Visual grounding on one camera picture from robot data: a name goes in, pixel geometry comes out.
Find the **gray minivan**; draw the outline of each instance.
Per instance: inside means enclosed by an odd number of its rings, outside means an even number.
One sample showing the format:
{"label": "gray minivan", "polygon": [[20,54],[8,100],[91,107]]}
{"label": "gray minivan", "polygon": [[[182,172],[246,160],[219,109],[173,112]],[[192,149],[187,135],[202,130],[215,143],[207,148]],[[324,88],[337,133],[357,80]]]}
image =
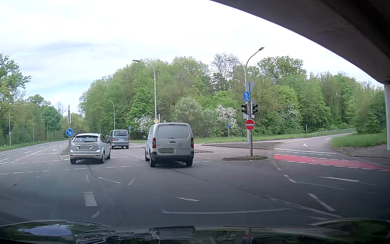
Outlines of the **gray minivan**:
{"label": "gray minivan", "polygon": [[111,148],[126,147],[129,149],[129,132],[127,130],[112,130],[107,136],[111,140]]}

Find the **road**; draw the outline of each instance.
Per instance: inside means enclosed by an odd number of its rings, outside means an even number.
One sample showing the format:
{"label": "road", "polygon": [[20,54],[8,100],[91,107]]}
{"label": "road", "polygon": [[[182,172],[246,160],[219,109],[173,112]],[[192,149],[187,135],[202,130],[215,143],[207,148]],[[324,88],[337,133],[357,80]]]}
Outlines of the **road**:
{"label": "road", "polygon": [[390,219],[390,168],[337,154],[326,147],[328,140],[285,140],[275,147],[275,160],[259,162],[222,160],[246,155],[246,148],[197,144],[192,167],[173,162],[151,168],[140,144],[113,149],[104,164],[70,164],[60,155],[67,141],[0,152],[0,225],[64,219],[128,228],[284,226]]}

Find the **grass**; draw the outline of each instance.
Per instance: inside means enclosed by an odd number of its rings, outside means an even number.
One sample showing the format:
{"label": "grass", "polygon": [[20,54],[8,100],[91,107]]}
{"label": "grass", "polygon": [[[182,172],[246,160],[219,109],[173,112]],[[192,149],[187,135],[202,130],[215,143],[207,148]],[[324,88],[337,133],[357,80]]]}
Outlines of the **grass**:
{"label": "grass", "polygon": [[[64,141],[64,140],[67,140],[67,138],[60,139],[60,140],[54,140],[54,141]],[[22,147],[26,147],[26,146],[42,144],[42,143],[47,143],[47,142],[53,142],[53,141],[38,141],[38,142],[35,142],[35,143],[30,142],[30,143],[14,144],[14,145],[11,145],[11,146],[0,146],[0,151],[6,151],[6,150],[11,150],[11,149],[16,149],[16,148],[22,148]]]}
{"label": "grass", "polygon": [[378,134],[351,134],[346,136],[338,136],[331,140],[331,146],[340,148],[340,147],[354,147],[354,148],[363,148],[363,147],[372,147],[387,142],[386,132]]}
{"label": "grass", "polygon": [[[326,135],[335,135],[342,133],[350,133],[355,130],[348,131],[335,131],[335,132],[326,132],[319,134],[288,134],[288,135],[274,135],[274,136],[254,136],[252,137],[253,141],[267,141],[267,140],[276,140],[276,139],[291,139],[291,138],[306,138],[306,137],[316,137],[316,136],[326,136]],[[246,141],[246,137],[208,137],[208,138],[195,138],[195,143],[221,143],[221,142],[240,142]],[[130,140],[131,143],[145,143],[145,140]]]}

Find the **rear door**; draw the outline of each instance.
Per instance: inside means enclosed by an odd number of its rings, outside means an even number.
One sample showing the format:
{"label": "rear door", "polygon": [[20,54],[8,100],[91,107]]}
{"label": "rear door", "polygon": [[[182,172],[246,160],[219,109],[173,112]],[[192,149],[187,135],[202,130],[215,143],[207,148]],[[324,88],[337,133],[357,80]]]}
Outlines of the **rear door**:
{"label": "rear door", "polygon": [[113,138],[114,141],[128,141],[129,132],[127,130],[115,130]]}
{"label": "rear door", "polygon": [[72,142],[72,150],[75,152],[95,152],[99,149],[98,138],[98,136],[91,135],[76,136]]}
{"label": "rear door", "polygon": [[156,131],[157,155],[191,154],[191,133],[189,125],[158,125]]}

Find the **cloud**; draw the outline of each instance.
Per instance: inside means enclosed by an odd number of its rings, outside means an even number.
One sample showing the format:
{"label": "cloud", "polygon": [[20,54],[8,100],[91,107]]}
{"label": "cloud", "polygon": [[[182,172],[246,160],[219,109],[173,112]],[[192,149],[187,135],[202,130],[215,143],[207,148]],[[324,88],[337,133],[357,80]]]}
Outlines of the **cloud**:
{"label": "cloud", "polygon": [[233,53],[250,64],[267,56],[304,60],[308,72],[362,70],[290,30],[209,0],[0,0],[0,51],[31,75],[26,95],[77,106],[95,79],[133,59],[193,56],[210,63]]}

